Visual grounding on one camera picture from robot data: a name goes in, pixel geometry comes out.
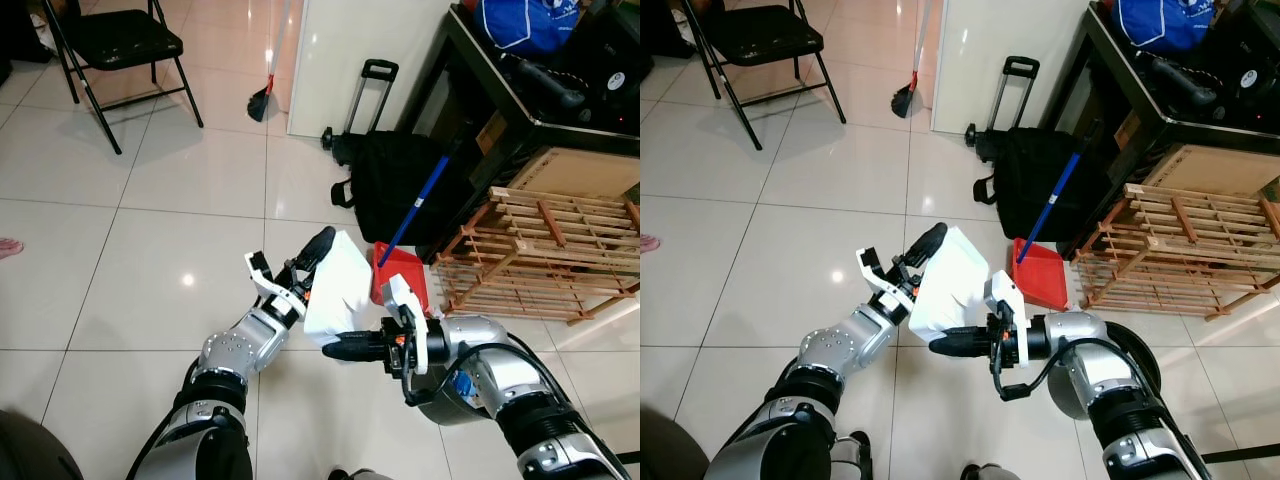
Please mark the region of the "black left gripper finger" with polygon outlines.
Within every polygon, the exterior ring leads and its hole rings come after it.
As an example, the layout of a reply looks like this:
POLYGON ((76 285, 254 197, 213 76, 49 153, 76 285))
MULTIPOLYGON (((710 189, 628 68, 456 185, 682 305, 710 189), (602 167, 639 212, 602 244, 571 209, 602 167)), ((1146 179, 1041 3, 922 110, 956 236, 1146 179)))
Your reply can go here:
POLYGON ((945 242, 948 225, 943 221, 936 223, 929 230, 920 236, 915 243, 905 251, 905 264, 909 268, 920 268, 932 259, 945 242))
POLYGON ((298 269, 314 273, 316 266, 328 256, 335 237, 337 229, 334 227, 324 227, 298 252, 298 269))

